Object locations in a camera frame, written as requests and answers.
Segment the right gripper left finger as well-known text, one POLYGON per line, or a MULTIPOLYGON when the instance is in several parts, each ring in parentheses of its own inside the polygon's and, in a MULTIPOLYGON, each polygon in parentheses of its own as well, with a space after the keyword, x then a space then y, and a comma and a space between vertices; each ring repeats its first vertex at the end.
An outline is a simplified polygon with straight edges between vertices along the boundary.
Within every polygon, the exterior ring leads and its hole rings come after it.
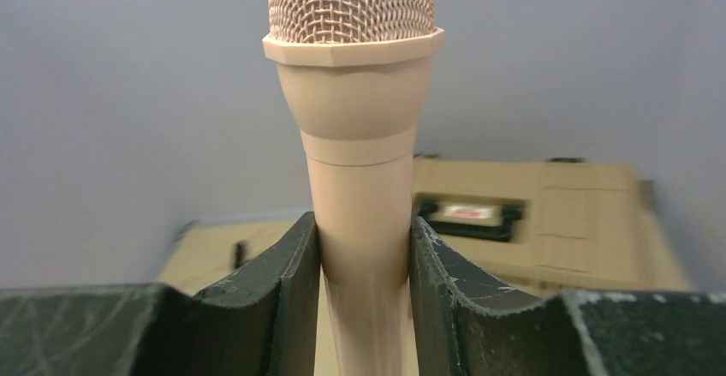
POLYGON ((1 293, 4 375, 311 375, 320 252, 311 212, 196 295, 161 283, 1 293))

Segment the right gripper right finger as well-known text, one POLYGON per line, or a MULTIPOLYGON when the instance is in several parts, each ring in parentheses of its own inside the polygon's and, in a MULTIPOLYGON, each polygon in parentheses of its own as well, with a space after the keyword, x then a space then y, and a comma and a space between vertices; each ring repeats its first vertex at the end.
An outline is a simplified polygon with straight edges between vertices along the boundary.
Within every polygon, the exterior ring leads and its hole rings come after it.
POLYGON ((410 287, 423 375, 722 375, 722 293, 570 289, 501 281, 415 218, 410 287))

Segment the pink microphone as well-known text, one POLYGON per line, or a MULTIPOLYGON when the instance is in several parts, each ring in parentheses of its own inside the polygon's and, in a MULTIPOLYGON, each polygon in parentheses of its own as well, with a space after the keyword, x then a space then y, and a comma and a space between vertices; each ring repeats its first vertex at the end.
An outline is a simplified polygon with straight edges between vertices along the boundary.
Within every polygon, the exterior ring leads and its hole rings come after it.
POLYGON ((342 375, 400 375, 417 122, 434 0, 268 0, 265 56, 300 129, 342 375))

